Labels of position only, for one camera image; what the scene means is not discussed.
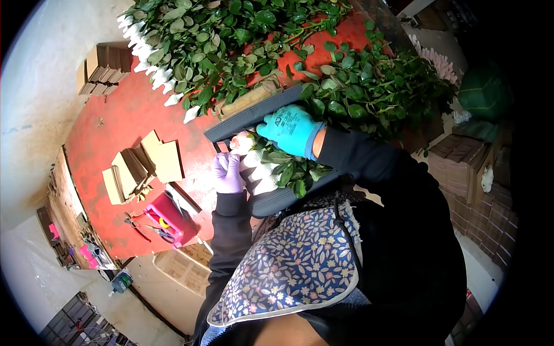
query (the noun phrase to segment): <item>pink item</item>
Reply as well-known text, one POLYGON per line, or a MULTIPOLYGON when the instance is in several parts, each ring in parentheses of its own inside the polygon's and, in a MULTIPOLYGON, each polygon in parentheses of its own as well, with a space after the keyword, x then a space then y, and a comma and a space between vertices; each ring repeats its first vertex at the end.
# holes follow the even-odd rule
POLYGON ((58 230, 56 229, 56 226, 54 226, 54 224, 50 224, 48 228, 50 229, 50 232, 54 234, 54 237, 52 238, 52 240, 59 238, 60 235, 58 234, 58 230))
POLYGON ((175 238, 174 248, 183 246, 196 236, 194 225, 183 218, 171 199, 164 193, 150 203, 144 213, 154 222, 151 226, 163 228, 159 223, 160 218, 170 226, 164 230, 175 238))
POLYGON ((96 258, 94 258, 94 256, 92 255, 92 253, 88 250, 89 249, 89 246, 87 244, 81 246, 81 248, 79 249, 79 252, 85 256, 86 260, 89 262, 89 269, 93 269, 93 268, 96 268, 98 267, 98 261, 96 260, 96 258))

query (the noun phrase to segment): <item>hand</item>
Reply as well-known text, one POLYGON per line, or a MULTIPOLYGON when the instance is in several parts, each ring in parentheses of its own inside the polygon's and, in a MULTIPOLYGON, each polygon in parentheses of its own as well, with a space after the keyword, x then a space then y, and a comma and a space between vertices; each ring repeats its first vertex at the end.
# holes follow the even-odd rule
POLYGON ((219 153, 212 161, 212 174, 215 178, 218 193, 241 193, 243 180, 239 174, 240 158, 238 155, 219 153))
POLYGON ((288 105, 264 117, 265 123, 256 127, 256 132, 277 144, 285 152, 316 160, 312 151, 314 139, 324 127, 315 122, 304 108, 288 105))

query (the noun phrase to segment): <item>green bag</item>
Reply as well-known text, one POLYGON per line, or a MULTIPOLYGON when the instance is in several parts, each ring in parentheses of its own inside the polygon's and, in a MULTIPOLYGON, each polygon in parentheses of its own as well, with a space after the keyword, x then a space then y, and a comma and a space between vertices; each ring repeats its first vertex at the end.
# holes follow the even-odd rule
POLYGON ((492 60, 464 75, 458 100, 472 115, 490 122, 498 121, 514 103, 507 78, 492 60))

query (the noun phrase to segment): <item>pink rose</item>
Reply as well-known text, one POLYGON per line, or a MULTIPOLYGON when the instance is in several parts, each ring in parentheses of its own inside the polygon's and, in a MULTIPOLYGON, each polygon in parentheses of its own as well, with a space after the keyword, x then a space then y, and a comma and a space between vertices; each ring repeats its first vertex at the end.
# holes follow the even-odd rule
POLYGON ((229 144, 231 148, 231 154, 246 155, 256 145, 254 135, 243 131, 234 136, 229 144))

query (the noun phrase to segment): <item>stack of cardboard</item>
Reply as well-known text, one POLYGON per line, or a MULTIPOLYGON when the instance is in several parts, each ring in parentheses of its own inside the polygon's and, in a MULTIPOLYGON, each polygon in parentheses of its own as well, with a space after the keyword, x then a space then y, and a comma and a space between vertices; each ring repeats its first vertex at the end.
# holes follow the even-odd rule
POLYGON ((108 95, 130 72, 128 48, 98 44, 77 70, 77 93, 108 95))
POLYGON ((485 168, 493 162, 492 145, 469 137, 450 135, 431 148, 429 173, 441 188, 473 204, 483 195, 481 177, 485 168))
POLYGON ((519 223, 516 213, 511 210, 510 191, 495 182, 490 192, 468 205, 462 197, 440 189, 448 201, 452 226, 476 243, 505 271, 514 254, 519 223))
POLYGON ((117 153, 102 174, 112 204, 130 202, 154 177, 162 183, 182 180, 177 142, 162 143, 152 131, 137 147, 117 153))

